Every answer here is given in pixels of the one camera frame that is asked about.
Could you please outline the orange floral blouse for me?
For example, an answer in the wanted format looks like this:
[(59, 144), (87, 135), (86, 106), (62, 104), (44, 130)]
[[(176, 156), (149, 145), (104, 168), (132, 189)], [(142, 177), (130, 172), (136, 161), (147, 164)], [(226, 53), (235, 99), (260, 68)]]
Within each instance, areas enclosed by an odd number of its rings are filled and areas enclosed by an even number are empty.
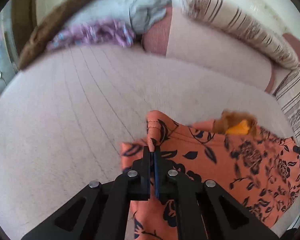
[(146, 135), (121, 145), (131, 169), (144, 147), (159, 146), (175, 170), (202, 183), (214, 180), (256, 218), (281, 235), (300, 210), (300, 156), (293, 137), (257, 126), (256, 135), (218, 134), (215, 120), (183, 125), (160, 111), (146, 116)]

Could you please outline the striped floral pillow right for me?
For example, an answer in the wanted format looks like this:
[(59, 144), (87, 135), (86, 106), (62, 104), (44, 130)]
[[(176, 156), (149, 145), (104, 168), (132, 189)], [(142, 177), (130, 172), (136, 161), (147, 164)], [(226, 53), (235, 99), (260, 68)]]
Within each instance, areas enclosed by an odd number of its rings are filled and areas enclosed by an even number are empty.
[(300, 146), (300, 67), (287, 75), (274, 95)]

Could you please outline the striped floral pillow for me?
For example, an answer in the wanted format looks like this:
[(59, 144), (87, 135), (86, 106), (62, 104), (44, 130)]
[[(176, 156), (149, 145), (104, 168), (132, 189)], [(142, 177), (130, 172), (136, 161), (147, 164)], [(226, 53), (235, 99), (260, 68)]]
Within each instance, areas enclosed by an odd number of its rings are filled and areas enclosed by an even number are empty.
[(295, 69), (299, 59), (290, 44), (241, 7), (228, 0), (180, 0), (191, 20), (208, 24), (257, 49), (286, 69)]
[(287, 75), (274, 95), (300, 146), (300, 67)]

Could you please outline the striped floral pillow back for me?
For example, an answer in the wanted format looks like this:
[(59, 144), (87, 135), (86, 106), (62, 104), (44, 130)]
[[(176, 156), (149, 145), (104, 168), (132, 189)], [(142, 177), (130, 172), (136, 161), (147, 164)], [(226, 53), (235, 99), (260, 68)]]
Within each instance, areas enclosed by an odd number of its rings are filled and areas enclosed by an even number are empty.
[(191, 20), (208, 24), (257, 49), (286, 69), (295, 69), (299, 59), (290, 44), (241, 7), (228, 0), (180, 0)]

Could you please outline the pink quilted bolster cushion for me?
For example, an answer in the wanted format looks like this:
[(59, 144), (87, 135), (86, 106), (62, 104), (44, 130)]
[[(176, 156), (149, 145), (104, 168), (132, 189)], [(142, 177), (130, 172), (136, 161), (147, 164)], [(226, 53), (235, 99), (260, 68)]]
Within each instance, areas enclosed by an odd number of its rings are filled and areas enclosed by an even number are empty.
[(148, 53), (208, 68), (267, 93), (273, 88), (269, 58), (223, 31), (190, 20), (177, 7), (168, 7), (141, 43)]

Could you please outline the stained glass door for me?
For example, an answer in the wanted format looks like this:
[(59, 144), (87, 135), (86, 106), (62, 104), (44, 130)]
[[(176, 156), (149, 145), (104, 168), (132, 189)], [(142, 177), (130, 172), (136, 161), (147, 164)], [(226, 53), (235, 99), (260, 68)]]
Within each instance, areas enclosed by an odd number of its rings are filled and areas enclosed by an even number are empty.
[(18, 53), (12, 31), (12, 2), (8, 1), (0, 12), (0, 95), (14, 78)]

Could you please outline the brown garment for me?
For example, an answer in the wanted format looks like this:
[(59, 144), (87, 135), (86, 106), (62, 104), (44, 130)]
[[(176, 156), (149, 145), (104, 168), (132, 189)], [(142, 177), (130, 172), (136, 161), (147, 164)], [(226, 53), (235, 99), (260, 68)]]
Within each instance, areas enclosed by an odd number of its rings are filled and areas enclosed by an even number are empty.
[(64, 0), (55, 7), (33, 30), (19, 55), (18, 70), (29, 66), (46, 49), (47, 44), (62, 26), (81, 8), (92, 0)]

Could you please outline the purple floral garment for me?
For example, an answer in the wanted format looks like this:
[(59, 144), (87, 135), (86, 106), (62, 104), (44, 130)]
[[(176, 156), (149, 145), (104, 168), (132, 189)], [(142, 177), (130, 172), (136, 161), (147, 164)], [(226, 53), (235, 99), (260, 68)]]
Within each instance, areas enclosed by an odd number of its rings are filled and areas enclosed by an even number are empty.
[(48, 42), (47, 51), (81, 44), (112, 43), (121, 47), (131, 47), (135, 33), (122, 20), (105, 18), (64, 27)]

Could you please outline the grey-blue garment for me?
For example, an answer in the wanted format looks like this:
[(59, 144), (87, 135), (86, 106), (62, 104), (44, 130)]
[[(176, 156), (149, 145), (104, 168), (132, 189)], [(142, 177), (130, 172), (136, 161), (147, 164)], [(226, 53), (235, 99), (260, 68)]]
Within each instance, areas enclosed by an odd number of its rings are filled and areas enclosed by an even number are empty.
[(136, 34), (144, 34), (166, 15), (172, 0), (93, 0), (67, 22), (66, 27), (104, 18), (122, 20)]

